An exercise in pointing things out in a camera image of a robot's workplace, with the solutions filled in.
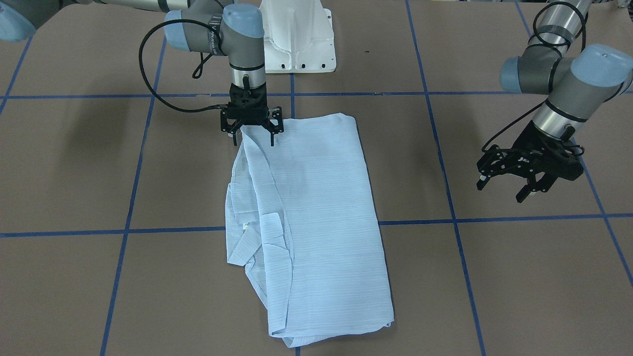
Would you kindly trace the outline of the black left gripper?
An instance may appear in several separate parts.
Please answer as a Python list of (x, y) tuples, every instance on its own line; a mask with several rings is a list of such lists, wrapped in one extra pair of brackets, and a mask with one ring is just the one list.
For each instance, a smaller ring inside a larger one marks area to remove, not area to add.
[(511, 148), (497, 144), (482, 148), (477, 162), (481, 174), (477, 190), (482, 191), (493, 177), (511, 174), (526, 179), (515, 200), (523, 203), (538, 191), (548, 191), (557, 179), (573, 181), (584, 173), (580, 157), (584, 148), (571, 143), (576, 133), (573, 126), (563, 129), (561, 138), (549, 137), (529, 122)]

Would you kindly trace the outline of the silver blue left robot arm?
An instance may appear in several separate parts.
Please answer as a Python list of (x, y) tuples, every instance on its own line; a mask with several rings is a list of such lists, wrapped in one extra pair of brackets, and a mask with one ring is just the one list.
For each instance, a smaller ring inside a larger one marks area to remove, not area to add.
[(488, 141), (477, 162), (481, 191), (491, 178), (514, 175), (526, 183), (516, 194), (522, 203), (547, 192), (558, 179), (583, 175), (584, 148), (572, 143), (581, 126), (607, 101), (632, 86), (632, 57), (612, 47), (586, 44), (589, 0), (550, 0), (532, 22), (521, 56), (507, 59), (500, 85), (515, 94), (543, 94), (527, 112), (530, 121), (512, 147)]

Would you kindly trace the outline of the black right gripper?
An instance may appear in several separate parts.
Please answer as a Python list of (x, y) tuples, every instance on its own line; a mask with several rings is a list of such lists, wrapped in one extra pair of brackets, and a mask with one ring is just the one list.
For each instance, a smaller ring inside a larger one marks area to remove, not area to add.
[(240, 128), (243, 126), (261, 126), (270, 133), (271, 147), (275, 146), (275, 135), (282, 133), (282, 108), (269, 109), (267, 85), (256, 88), (241, 88), (231, 84), (230, 101), (220, 110), (220, 129), (230, 133), (234, 146), (238, 146)]

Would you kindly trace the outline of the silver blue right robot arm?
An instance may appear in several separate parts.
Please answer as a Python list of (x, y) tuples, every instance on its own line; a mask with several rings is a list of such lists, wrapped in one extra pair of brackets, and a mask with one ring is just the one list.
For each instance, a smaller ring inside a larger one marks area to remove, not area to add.
[[(149, 58), (174, 49), (194, 56), (187, 78), (213, 59), (228, 81), (219, 104), (183, 108), (158, 88), (160, 65)], [(263, 17), (235, 0), (3, 0), (1, 67), (21, 74), (16, 94), (133, 95), (182, 113), (216, 112), (238, 145), (261, 128), (266, 145), (283, 132), (282, 108), (269, 104)]]

